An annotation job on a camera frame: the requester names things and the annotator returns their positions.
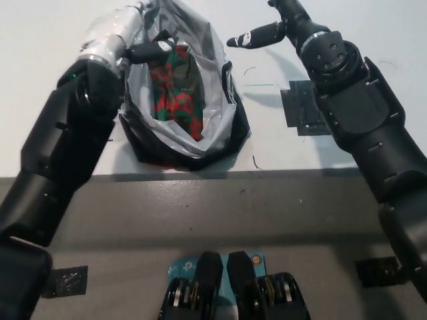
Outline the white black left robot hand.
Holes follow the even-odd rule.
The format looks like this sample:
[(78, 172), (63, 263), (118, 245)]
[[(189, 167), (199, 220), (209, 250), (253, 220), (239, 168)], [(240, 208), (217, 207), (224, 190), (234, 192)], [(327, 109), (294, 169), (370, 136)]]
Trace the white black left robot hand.
[(156, 5), (156, 1), (141, 1), (96, 19), (89, 26), (78, 59), (96, 61), (115, 74), (119, 74), (123, 59), (133, 64), (166, 59), (175, 47), (169, 33), (161, 32), (152, 41), (141, 34), (145, 16)]

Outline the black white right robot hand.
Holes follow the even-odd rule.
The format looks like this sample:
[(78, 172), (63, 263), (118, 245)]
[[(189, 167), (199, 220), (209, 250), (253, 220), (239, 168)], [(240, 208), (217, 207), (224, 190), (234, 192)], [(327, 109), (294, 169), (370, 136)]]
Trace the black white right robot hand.
[(315, 37), (330, 32), (326, 26), (314, 23), (302, 4), (297, 0), (268, 1), (280, 14), (281, 20), (248, 31), (227, 40), (228, 47), (259, 49), (282, 41), (287, 37), (296, 51)]

